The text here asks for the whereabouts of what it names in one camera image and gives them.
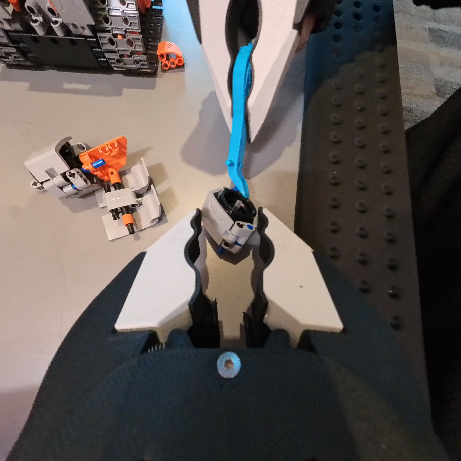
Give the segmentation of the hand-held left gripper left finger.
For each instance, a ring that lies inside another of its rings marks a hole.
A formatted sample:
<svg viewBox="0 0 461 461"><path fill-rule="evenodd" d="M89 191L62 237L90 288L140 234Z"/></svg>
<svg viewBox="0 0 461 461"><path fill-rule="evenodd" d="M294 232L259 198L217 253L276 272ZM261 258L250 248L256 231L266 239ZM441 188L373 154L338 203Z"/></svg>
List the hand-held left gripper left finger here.
<svg viewBox="0 0 461 461"><path fill-rule="evenodd" d="M186 331L198 348L220 347L216 301L202 289L195 262L200 256L201 210L196 209L151 245L140 265L114 328L154 332L166 343Z"/></svg>

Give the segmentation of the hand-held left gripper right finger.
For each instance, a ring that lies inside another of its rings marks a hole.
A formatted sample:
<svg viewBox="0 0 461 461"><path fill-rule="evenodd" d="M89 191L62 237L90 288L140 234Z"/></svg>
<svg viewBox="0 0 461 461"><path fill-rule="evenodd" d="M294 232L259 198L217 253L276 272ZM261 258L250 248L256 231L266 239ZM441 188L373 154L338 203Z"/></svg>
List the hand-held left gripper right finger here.
<svg viewBox="0 0 461 461"><path fill-rule="evenodd" d="M262 348L283 330L296 347L304 331L341 332L343 322L314 251L267 208L260 207L255 296L243 314L246 346Z"/></svg>

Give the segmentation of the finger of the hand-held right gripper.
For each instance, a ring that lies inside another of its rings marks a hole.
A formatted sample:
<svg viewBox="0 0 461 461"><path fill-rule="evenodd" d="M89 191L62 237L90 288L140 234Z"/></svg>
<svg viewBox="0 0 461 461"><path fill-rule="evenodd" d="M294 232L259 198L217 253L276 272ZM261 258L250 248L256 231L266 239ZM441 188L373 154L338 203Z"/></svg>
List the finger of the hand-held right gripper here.
<svg viewBox="0 0 461 461"><path fill-rule="evenodd" d="M237 49L239 2L199 0L198 37L227 123L232 122L232 72Z"/></svg>
<svg viewBox="0 0 461 461"><path fill-rule="evenodd" d="M248 131L253 142L295 54L296 0L258 1L259 23L251 53L252 85L248 96Z"/></svg>

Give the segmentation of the light blue plastic tool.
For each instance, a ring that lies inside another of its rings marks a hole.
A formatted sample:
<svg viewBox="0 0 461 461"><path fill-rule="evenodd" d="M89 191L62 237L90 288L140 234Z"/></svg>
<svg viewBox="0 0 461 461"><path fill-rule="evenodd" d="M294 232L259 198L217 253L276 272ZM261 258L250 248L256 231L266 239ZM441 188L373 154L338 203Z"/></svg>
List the light blue plastic tool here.
<svg viewBox="0 0 461 461"><path fill-rule="evenodd" d="M249 198L249 188L243 175L243 163L248 135L246 104L252 85L252 51L251 42L240 47L232 70L232 125L225 163L235 190L246 199Z"/></svg>

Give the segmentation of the grey black wheel Lego assembly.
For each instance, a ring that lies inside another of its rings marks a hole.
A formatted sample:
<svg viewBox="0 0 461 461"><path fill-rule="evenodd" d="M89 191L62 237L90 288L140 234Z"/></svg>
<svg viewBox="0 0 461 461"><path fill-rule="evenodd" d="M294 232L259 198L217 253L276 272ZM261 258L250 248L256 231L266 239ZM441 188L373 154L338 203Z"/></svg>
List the grey black wheel Lego assembly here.
<svg viewBox="0 0 461 461"><path fill-rule="evenodd" d="M226 251L237 254L252 236L256 226L254 222L249 224L234 221L224 211L217 200L217 195L222 189L208 193L201 208L202 224L218 246L222 245Z"/></svg>

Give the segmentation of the grey orange axle assembly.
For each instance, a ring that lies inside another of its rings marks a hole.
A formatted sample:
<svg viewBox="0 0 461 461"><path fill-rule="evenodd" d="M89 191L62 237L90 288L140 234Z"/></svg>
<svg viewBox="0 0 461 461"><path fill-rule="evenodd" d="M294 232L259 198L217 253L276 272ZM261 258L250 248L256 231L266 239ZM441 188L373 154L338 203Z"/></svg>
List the grey orange axle assembly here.
<svg viewBox="0 0 461 461"><path fill-rule="evenodd" d="M96 194L110 241L156 225L162 207L144 159L122 170L127 161L127 139L118 136L79 155L82 172L102 181L102 192Z"/></svg>

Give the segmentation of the black wheel hub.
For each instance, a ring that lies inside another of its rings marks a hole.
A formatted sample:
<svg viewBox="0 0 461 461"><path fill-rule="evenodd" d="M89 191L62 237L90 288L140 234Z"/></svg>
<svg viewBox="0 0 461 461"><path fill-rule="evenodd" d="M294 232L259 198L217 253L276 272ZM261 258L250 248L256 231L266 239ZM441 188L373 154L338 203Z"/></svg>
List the black wheel hub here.
<svg viewBox="0 0 461 461"><path fill-rule="evenodd" d="M251 200L245 198L238 190L223 188L218 193L217 200L234 221L253 224L257 215L256 208Z"/></svg>

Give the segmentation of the orange two-hole connector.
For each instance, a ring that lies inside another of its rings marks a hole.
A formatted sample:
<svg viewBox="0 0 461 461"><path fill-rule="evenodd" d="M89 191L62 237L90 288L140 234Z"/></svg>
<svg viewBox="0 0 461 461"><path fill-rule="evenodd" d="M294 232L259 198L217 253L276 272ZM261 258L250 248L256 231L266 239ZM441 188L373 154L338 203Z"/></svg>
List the orange two-hole connector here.
<svg viewBox="0 0 461 461"><path fill-rule="evenodd" d="M181 50L172 42L160 42L157 47L157 56L163 72L184 67Z"/></svg>

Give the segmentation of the grey orange toy robot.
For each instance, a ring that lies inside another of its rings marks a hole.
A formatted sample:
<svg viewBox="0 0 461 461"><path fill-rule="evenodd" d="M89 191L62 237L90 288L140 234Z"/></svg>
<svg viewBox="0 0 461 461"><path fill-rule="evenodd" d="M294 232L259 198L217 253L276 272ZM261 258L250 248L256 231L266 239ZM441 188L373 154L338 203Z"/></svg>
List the grey orange toy robot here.
<svg viewBox="0 0 461 461"><path fill-rule="evenodd" d="M163 2L2 0L0 60L8 68L156 76Z"/></svg>

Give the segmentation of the black dimpled panel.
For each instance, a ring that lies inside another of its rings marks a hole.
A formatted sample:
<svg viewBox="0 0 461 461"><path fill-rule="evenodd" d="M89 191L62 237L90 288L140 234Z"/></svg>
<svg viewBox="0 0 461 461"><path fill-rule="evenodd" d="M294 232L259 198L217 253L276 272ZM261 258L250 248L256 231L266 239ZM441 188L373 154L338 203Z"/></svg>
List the black dimpled panel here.
<svg viewBox="0 0 461 461"><path fill-rule="evenodd" d="M295 232L390 324L428 397L393 1L310 37Z"/></svg>

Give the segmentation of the grey shell block assembly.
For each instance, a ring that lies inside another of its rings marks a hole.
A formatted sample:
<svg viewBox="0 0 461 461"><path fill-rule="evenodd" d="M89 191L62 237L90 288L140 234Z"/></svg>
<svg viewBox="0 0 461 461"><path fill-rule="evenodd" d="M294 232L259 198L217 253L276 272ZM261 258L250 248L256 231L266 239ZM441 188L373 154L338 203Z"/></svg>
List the grey shell block assembly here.
<svg viewBox="0 0 461 461"><path fill-rule="evenodd" d="M30 186L57 199L82 197L97 186L82 170L79 152L75 151L70 136L30 154L24 165L32 176Z"/></svg>

